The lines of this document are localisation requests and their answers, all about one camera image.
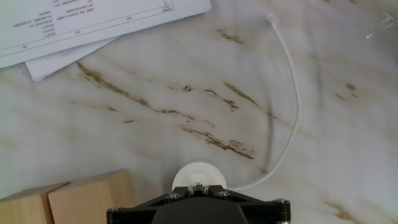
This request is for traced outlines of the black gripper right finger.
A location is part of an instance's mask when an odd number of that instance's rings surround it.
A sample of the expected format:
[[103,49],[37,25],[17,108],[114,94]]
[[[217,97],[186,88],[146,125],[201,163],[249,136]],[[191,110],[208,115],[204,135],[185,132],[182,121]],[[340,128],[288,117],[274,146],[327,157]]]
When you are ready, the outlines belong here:
[[277,198],[271,201],[262,201],[232,190],[221,185],[209,185],[205,187],[208,197],[227,200],[237,205],[243,212],[248,223],[290,223],[290,201]]

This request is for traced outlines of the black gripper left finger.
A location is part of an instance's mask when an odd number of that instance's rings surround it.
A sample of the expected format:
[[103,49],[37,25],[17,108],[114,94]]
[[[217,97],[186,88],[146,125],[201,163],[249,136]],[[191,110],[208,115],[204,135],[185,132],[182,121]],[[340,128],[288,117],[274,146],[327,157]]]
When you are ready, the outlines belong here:
[[193,187],[176,187],[159,197],[153,198],[133,208],[111,207],[106,211],[106,223],[151,223],[158,209],[165,205],[188,199]]

